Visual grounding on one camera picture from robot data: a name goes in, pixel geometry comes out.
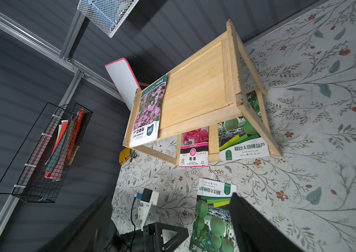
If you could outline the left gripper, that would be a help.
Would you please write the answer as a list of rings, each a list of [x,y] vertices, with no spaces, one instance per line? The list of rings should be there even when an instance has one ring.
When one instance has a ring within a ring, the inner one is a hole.
[[[152,223],[143,230],[116,236],[117,252],[174,252],[189,237],[187,228]]]

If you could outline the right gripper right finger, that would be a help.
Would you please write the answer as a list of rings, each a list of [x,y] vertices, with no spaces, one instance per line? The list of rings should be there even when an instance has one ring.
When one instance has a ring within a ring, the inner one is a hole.
[[[296,244],[271,224],[244,198],[234,193],[229,211],[241,252],[300,252]]]

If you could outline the wooden two-tier shelf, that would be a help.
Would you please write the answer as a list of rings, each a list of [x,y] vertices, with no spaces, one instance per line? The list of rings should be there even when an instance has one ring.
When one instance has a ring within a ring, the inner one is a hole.
[[[257,87],[259,102],[267,94],[232,21],[226,31],[167,73],[158,139],[182,138],[188,131],[209,128],[209,162],[220,160],[218,124],[244,116],[265,140],[269,155],[281,156],[270,133],[265,106],[257,114],[247,100],[241,61]]]

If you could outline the green gourd seed bag top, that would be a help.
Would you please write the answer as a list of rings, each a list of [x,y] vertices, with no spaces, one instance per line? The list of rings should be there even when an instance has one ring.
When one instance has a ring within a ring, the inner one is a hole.
[[[236,239],[229,205],[236,192],[236,185],[207,178],[199,179],[189,251],[235,251]]]

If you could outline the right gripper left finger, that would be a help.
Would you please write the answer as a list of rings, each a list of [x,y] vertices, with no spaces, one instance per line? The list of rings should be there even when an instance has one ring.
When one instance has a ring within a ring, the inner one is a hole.
[[[104,252],[112,215],[112,199],[99,197],[40,252]]]

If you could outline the purple flower seed bag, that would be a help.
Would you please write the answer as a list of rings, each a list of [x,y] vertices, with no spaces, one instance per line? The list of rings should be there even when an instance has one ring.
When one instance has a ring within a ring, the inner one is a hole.
[[[164,75],[142,92],[139,112],[133,126],[130,147],[141,146],[158,138],[161,107],[166,84],[167,75]]]

